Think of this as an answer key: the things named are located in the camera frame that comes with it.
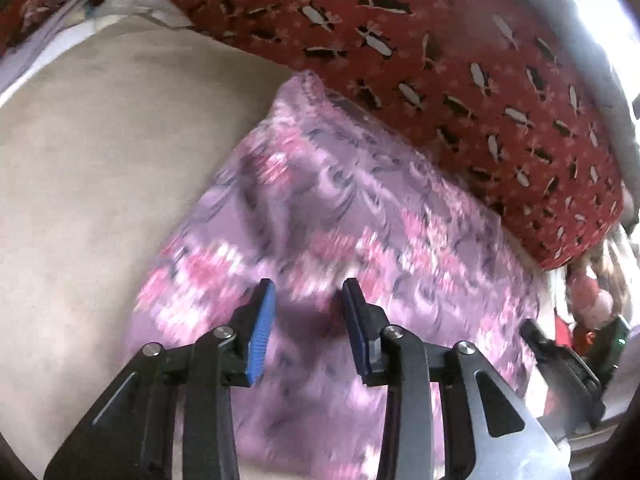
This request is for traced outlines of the purple floral garment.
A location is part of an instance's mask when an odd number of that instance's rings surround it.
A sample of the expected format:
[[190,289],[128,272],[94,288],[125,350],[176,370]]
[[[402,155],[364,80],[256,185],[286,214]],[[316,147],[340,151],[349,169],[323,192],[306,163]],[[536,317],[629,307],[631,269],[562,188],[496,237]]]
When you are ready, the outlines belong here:
[[469,340],[517,392],[533,356],[535,268],[499,217],[311,72],[282,84],[155,258],[127,346],[192,344],[264,278],[277,309],[265,371],[232,396],[243,460],[313,479],[371,479],[385,392],[356,373],[338,293],[432,344]]

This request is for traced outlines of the red folded cloth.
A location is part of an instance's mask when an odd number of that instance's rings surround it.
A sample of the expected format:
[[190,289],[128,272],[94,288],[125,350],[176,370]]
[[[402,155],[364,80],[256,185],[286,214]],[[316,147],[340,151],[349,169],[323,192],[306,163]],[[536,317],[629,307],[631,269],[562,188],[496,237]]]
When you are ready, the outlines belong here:
[[558,311],[554,311],[554,341],[558,346],[573,347],[575,324],[575,319],[571,315],[560,315]]

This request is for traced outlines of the plastic bag with doll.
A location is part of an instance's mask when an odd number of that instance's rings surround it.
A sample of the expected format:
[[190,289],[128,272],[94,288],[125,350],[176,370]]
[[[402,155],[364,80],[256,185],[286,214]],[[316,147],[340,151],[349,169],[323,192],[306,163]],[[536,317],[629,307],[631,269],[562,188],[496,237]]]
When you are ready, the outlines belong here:
[[621,316],[639,325],[639,260],[620,224],[567,268],[567,304],[578,325],[595,332]]

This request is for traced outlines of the beige fleece blanket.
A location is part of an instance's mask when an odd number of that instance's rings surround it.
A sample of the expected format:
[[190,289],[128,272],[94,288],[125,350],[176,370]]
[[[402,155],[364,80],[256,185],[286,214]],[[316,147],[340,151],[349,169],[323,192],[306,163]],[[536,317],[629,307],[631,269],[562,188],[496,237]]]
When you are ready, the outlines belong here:
[[150,260],[290,75],[126,18],[2,106],[1,432],[32,474],[122,368]]

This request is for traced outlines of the red patterned pillow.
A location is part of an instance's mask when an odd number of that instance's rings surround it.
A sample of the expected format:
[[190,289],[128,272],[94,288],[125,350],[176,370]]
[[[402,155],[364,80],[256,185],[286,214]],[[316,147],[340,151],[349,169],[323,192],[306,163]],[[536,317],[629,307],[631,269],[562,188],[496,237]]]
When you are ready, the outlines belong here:
[[462,177],[541,266],[620,222],[592,93],[524,0],[170,0],[199,32],[335,89]]

